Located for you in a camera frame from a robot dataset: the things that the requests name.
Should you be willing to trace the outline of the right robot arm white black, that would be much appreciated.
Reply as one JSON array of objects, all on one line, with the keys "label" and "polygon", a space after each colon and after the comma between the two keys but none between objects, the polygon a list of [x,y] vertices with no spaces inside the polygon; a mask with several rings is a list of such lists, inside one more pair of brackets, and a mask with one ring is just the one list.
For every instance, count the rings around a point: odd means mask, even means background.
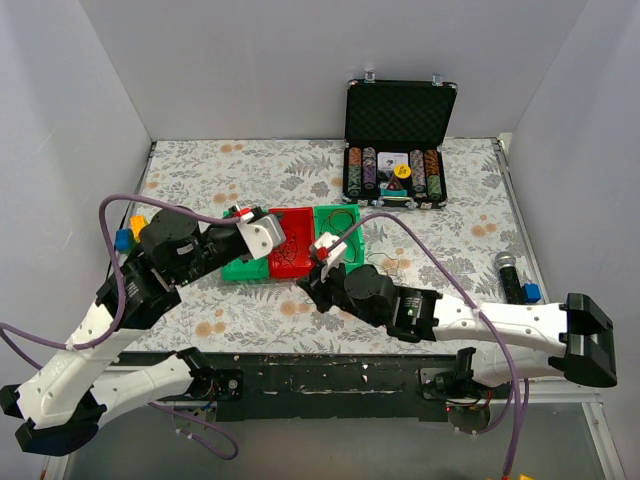
[{"label": "right robot arm white black", "polygon": [[433,381],[443,393],[471,398],[514,377],[563,377],[595,388],[617,384],[613,322],[584,294],[570,293],[562,303],[473,309],[451,295],[398,286],[372,265],[352,271],[316,266],[297,284],[319,312],[336,307],[400,341],[494,343],[493,349],[459,351],[454,370]]}]

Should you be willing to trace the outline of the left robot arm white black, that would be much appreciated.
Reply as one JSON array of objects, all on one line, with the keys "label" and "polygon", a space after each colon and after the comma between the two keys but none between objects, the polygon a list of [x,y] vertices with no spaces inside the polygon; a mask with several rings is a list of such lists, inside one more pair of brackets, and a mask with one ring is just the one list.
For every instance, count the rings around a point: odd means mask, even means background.
[{"label": "left robot arm white black", "polygon": [[273,216],[234,207],[210,219],[184,207],[159,210],[139,241],[97,291],[83,321],[54,356],[19,385],[1,390],[2,411],[21,419],[22,451],[65,456],[111,420],[171,396],[229,400],[242,374],[214,367],[197,348],[172,352],[152,366],[106,378],[131,343],[181,302],[179,290],[236,260],[268,255],[282,241]]}]

